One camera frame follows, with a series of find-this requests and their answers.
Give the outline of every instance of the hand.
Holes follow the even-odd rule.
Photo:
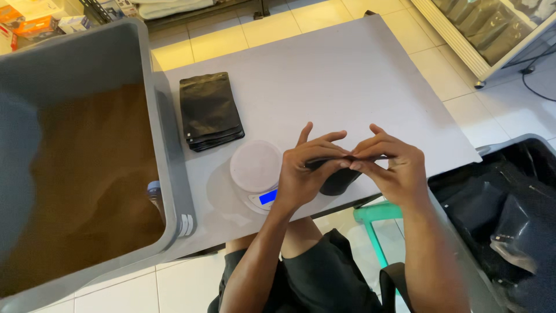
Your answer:
[[[380,155],[391,157],[388,169],[372,161],[354,161],[350,168],[369,176],[388,201],[407,206],[429,198],[425,175],[425,155],[418,148],[388,135],[382,128],[369,126],[374,137],[363,140],[352,151],[356,158]]]
[[[316,197],[322,184],[329,176],[337,170],[351,165],[349,160],[338,159],[326,162],[315,171],[305,168],[305,162],[311,159],[342,158],[351,154],[349,151],[331,143],[345,138],[347,135],[345,130],[330,133],[307,142],[312,126],[311,122],[307,123],[307,126],[301,131],[297,146],[284,152],[278,182],[278,194],[273,208],[279,204],[279,206],[285,207],[293,213],[303,204]]]

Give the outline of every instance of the blue lcd screen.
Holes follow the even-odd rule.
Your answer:
[[[277,190],[273,190],[269,193],[265,193],[263,195],[259,196],[259,200],[261,201],[261,204],[267,204],[270,201],[274,201],[274,199],[276,199],[276,193],[278,192]]]

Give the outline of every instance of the black shorts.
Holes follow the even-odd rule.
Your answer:
[[[219,295],[208,306],[218,312],[234,268],[247,250],[224,256]],[[263,312],[379,312],[381,304],[365,282],[349,241],[333,229],[305,253],[278,262]]]

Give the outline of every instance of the white tile floor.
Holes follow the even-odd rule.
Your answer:
[[[272,15],[253,21],[239,10],[151,34],[152,54],[170,70],[360,18],[381,14],[425,79],[475,147],[526,133],[539,134],[556,148],[556,105],[529,92],[513,74],[476,91],[477,78],[446,45],[410,0],[271,0]],[[556,57],[527,77],[531,87],[556,97]],[[368,284],[378,289],[380,266],[353,209],[316,220],[326,232],[337,228],[351,242]],[[374,223],[390,262],[405,257],[403,221]],[[204,312],[217,295],[223,254],[148,268],[77,291],[40,313]]]

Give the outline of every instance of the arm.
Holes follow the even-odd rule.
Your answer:
[[[374,137],[353,151],[356,158],[387,155],[388,169],[371,161],[355,161],[351,169],[368,175],[384,197],[400,206],[405,230],[405,278],[416,312],[470,312],[454,251],[430,202],[425,157],[421,150],[371,124]]]
[[[260,312],[268,299],[278,255],[286,227],[295,211],[313,200],[324,181],[340,168],[351,165],[348,160],[331,160],[311,172],[305,162],[322,157],[342,158],[348,154],[331,141],[346,137],[345,131],[330,133],[307,142],[312,129],[309,122],[301,132],[297,146],[284,153],[278,193],[261,230],[228,280],[222,298],[221,312]]]

